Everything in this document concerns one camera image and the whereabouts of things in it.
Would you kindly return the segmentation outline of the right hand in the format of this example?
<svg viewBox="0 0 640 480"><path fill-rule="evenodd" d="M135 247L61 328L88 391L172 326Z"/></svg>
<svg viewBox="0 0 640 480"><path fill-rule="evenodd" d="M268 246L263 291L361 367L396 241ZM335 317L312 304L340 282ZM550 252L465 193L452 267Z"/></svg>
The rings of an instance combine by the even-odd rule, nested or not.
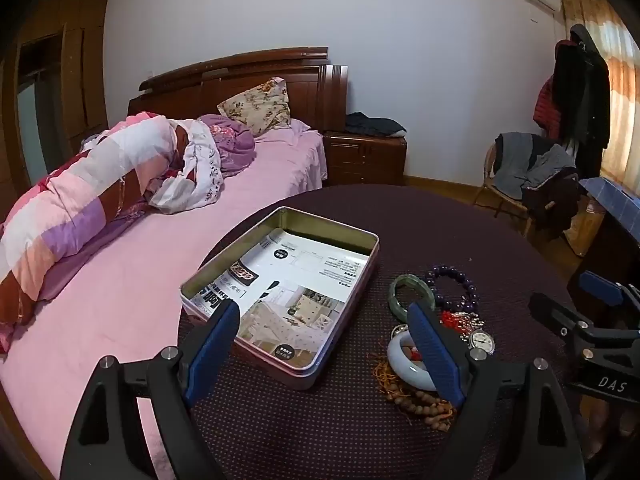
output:
<svg viewBox="0 0 640 480"><path fill-rule="evenodd" d="M584 423L582 450L587 460L601 451L608 434L630 437L639 422L638 408L614 415L605 400L592 396L582 396L579 402L579 414Z"/></svg>

